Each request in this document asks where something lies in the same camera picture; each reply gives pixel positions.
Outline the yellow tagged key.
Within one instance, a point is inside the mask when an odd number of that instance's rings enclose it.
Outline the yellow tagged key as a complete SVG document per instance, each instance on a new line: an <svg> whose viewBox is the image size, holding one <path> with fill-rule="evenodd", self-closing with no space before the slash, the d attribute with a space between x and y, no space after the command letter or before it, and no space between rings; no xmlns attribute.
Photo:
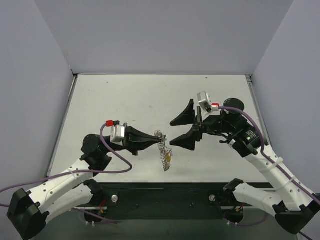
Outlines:
<svg viewBox="0 0 320 240"><path fill-rule="evenodd" d="M170 154L168 153L165 155L164 159L167 163L170 163L172 161L172 157L173 155L171 153Z"/></svg>

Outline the silver round keyring disc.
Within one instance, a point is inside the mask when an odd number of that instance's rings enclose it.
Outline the silver round keyring disc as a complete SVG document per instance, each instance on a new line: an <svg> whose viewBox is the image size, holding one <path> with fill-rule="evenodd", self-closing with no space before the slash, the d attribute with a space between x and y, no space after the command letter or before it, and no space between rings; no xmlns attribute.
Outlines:
<svg viewBox="0 0 320 240"><path fill-rule="evenodd" d="M154 136L160 138L160 142L157 144L158 150L160 153L160 158L163 166L163 170L167 172L171 168L171 162L166 162L165 161L165 155L166 154L172 154L172 149L168 148L166 143L167 143L167 136L164 135L160 130L157 130L154 132Z"/></svg>

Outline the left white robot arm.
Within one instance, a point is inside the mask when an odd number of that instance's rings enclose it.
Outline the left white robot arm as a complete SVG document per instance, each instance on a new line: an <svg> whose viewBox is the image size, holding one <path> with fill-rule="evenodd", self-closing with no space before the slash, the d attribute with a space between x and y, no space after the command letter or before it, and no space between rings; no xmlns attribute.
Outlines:
<svg viewBox="0 0 320 240"><path fill-rule="evenodd" d="M82 142L82 156L65 171L29 190L20 188L12 195L7 217L21 238L30 240L52 219L72 208L86 204L104 207L109 197L94 177L111 162L108 153L116 155L126 150L136 156L160 142L160 137L126 124L112 126L109 136L89 134Z"/></svg>

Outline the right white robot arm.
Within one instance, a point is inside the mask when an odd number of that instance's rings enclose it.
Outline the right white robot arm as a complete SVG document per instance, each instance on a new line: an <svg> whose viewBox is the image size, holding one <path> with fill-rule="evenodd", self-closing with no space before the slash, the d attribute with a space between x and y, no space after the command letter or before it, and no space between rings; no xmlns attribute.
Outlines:
<svg viewBox="0 0 320 240"><path fill-rule="evenodd" d="M288 233L297 235L320 211L320 196L305 187L277 157L258 125L244 111L244 103L229 98L223 105L200 100L194 107L190 100L183 112L170 122L171 126L191 125L191 129L170 145L190 151L204 134L219 136L242 158L252 164L273 187L273 192L255 188L243 180L233 179L223 187L236 202L256 207L273 216Z"/></svg>

